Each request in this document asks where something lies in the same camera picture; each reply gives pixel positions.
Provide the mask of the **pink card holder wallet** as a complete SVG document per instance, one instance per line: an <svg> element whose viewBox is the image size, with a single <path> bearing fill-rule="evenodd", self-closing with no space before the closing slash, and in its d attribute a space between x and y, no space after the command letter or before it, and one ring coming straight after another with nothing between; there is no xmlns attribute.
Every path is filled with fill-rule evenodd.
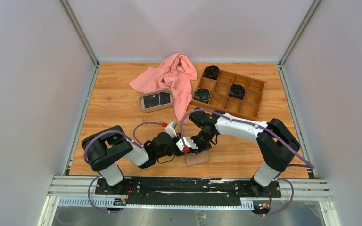
<svg viewBox="0 0 362 226"><path fill-rule="evenodd" d="M208 152L201 152L199 154L189 153L185 155L185 162L187 166L194 166L209 162Z"/></svg>

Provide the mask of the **beige oval card tray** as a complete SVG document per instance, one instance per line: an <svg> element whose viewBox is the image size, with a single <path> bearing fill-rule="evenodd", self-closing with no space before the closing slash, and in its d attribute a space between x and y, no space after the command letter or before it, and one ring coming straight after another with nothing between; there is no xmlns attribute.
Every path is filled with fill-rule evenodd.
<svg viewBox="0 0 362 226"><path fill-rule="evenodd" d="M138 97L137 105L144 113L158 111L173 106L174 96L170 89L161 89Z"/></svg>

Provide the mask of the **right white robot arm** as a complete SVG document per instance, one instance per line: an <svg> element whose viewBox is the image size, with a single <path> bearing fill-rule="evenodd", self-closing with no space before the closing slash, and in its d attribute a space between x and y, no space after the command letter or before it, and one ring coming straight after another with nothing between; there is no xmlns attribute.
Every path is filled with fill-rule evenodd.
<svg viewBox="0 0 362 226"><path fill-rule="evenodd" d="M250 184L255 196L267 193L269 184L299 156L299 141L279 119L251 121L223 111L200 108L191 111L187 118L201 128L199 134L191 138L199 152L208 150L212 139L218 135L239 137L259 147L263 163L254 173Z"/></svg>

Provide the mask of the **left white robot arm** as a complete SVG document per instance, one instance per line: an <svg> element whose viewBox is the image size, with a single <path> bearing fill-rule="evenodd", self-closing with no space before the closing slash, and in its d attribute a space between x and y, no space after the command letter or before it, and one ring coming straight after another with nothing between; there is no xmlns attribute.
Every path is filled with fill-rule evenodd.
<svg viewBox="0 0 362 226"><path fill-rule="evenodd" d="M82 141L84 160L101 178L97 182L96 194L131 194L132 185L117 165L121 158L130 160L141 169L159 162L165 156L183 156L176 143L180 137L172 138L165 132L140 145L128 135L121 126L114 126L86 137Z"/></svg>

